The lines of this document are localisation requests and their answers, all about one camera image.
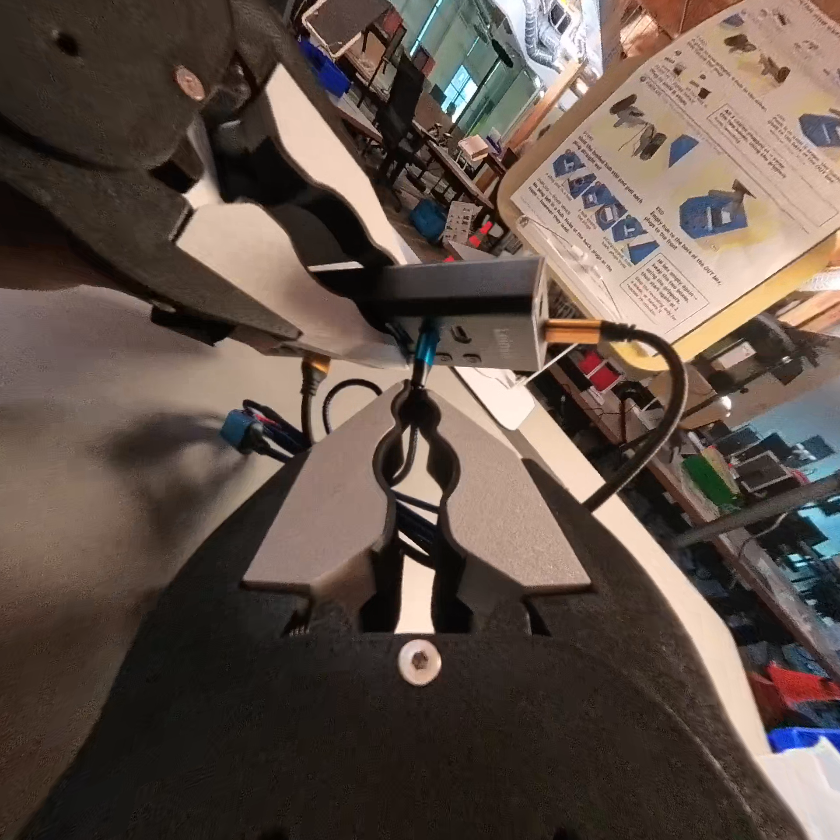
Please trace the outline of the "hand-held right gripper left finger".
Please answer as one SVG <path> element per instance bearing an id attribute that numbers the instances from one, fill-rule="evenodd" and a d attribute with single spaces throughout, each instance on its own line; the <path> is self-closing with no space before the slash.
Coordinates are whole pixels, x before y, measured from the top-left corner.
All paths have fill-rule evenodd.
<path id="1" fill-rule="evenodd" d="M 397 383 L 281 471 L 294 475 L 242 579 L 244 588 L 340 606 L 348 617 L 399 617 L 403 556 L 389 485 L 403 458 Z"/>

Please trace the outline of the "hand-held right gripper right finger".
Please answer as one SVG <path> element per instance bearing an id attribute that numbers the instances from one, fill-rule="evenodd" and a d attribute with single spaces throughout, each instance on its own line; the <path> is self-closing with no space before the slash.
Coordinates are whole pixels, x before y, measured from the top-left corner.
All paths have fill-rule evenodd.
<path id="1" fill-rule="evenodd" d="M 490 617 L 592 581 L 522 459 L 434 391 L 418 404 L 427 472 L 441 491 L 433 617 Z"/>

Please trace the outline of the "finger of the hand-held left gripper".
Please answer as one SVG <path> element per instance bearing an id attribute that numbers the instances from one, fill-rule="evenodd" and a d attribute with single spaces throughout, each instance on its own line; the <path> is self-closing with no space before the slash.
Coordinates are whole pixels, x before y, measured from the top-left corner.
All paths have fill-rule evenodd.
<path id="1" fill-rule="evenodd" d="M 315 354 L 375 369 L 406 370 L 405 352 L 370 325 L 348 297 L 328 290 L 301 262 L 287 231 L 252 203 L 199 207 L 175 245 L 291 326 L 279 354 Z"/>
<path id="2" fill-rule="evenodd" d="M 273 69 L 212 127 L 212 149 L 224 200 L 264 207 L 305 266 L 408 264 L 338 110 L 306 62 Z"/>

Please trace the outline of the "dark usb hub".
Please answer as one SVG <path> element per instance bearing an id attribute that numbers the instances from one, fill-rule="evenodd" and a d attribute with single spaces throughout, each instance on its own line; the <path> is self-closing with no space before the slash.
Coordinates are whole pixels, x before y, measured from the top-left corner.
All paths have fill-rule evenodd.
<path id="1" fill-rule="evenodd" d="M 543 257 L 327 268 L 314 276 L 408 354 L 431 330 L 437 364 L 527 372 L 543 366 L 549 319 Z"/>

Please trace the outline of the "black office chair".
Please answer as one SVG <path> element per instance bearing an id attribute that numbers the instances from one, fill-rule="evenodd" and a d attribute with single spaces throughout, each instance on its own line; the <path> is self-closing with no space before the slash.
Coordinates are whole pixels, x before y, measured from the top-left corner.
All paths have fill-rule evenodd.
<path id="1" fill-rule="evenodd" d="M 407 54 L 402 54 L 387 102 L 378 109 L 375 125 L 381 135 L 383 161 L 376 182 L 396 194 L 396 179 L 409 164 L 418 164 L 417 151 L 424 138 L 415 131 L 413 121 L 417 104 L 424 91 L 425 77 Z"/>

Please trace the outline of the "blue crate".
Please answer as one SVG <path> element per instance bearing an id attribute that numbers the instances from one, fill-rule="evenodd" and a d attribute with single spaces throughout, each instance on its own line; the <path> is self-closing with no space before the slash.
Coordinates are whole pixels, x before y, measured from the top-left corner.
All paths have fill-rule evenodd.
<path id="1" fill-rule="evenodd" d="M 435 200 L 424 198 L 411 210 L 408 219 L 429 244 L 435 245 L 444 235 L 448 211 Z"/>

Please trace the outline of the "stack of blue bins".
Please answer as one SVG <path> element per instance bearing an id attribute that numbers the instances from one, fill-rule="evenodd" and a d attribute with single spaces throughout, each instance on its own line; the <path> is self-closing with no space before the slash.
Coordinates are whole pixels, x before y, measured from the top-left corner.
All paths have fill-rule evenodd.
<path id="1" fill-rule="evenodd" d="M 318 84 L 329 95 L 341 99 L 351 88 L 351 81 L 321 47 L 299 37 L 299 49 Z"/>

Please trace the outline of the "wooden table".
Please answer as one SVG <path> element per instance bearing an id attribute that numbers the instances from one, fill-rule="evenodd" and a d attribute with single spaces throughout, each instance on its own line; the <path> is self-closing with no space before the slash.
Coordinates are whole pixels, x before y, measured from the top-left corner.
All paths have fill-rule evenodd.
<path id="1" fill-rule="evenodd" d="M 501 222 L 497 208 L 497 197 L 501 181 L 508 172 L 498 150 L 477 134 L 465 137 L 456 144 L 459 157 L 452 156 L 438 139 L 421 127 L 417 128 L 434 162 L 443 168 L 443 178 L 454 191 L 457 202 L 471 201 L 483 208 L 495 221 Z M 467 172 L 467 167 L 474 165 L 480 170 L 486 167 L 492 174 L 490 185 L 482 188 L 475 178 Z"/>

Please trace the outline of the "white printed sign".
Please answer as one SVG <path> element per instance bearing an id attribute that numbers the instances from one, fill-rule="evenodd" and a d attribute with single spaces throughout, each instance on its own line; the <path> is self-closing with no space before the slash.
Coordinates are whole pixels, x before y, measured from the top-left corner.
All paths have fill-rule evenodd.
<path id="1" fill-rule="evenodd" d="M 452 201 L 448 207 L 442 240 L 444 244 L 467 245 L 473 234 L 474 222 L 480 206 L 469 202 Z"/>

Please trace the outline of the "red box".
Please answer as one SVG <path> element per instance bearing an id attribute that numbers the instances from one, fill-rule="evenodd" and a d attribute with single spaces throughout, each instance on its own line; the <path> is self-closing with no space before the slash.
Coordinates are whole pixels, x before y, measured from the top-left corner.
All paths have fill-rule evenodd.
<path id="1" fill-rule="evenodd" d="M 593 350 L 581 357 L 578 367 L 589 382 L 588 388 L 599 393 L 611 391 L 624 378 L 622 371 Z"/>

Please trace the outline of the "green box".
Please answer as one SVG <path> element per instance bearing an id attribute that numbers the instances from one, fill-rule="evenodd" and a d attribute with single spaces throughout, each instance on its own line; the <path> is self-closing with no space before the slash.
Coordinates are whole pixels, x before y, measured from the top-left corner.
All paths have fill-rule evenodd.
<path id="1" fill-rule="evenodd" d="M 687 455 L 681 465 L 698 491 L 716 507 L 734 506 L 741 500 L 729 463 L 716 448 Z"/>

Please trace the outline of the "metal pole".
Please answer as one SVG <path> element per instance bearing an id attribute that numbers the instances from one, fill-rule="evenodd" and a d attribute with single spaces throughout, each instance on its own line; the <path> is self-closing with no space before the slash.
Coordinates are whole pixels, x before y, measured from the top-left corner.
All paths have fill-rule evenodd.
<path id="1" fill-rule="evenodd" d="M 665 545 L 666 552 L 674 552 L 708 542 L 733 530 L 745 529 L 748 525 L 772 517 L 784 517 L 787 514 L 806 508 L 813 503 L 835 497 L 839 492 L 839 473 L 835 472 L 816 482 L 802 485 L 794 490 L 787 490 L 779 496 L 762 500 L 703 526 L 681 533 Z"/>

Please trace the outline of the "red bin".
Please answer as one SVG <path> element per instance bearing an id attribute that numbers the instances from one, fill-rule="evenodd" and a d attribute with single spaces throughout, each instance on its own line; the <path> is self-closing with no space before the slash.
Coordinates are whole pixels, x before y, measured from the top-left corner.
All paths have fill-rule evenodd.
<path id="1" fill-rule="evenodd" d="M 763 670 L 747 671 L 747 680 L 763 724 L 803 718 L 814 706 L 838 710 L 839 688 L 832 679 L 769 663 Z"/>

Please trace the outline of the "instruction poster board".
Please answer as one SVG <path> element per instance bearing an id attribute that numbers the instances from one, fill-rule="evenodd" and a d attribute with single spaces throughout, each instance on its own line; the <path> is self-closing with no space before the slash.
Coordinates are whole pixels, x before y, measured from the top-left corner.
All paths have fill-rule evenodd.
<path id="1" fill-rule="evenodd" d="M 838 5 L 739 2 L 625 59 L 499 197 L 586 318 L 690 361 L 822 270 L 839 225 Z"/>

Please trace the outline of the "white container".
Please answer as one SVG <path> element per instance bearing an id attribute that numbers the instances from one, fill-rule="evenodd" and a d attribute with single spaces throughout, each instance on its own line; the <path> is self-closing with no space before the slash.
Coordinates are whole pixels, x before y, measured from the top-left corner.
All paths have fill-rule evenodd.
<path id="1" fill-rule="evenodd" d="M 767 753 L 758 762 L 808 838 L 839 838 L 839 752 L 830 743 Z"/>

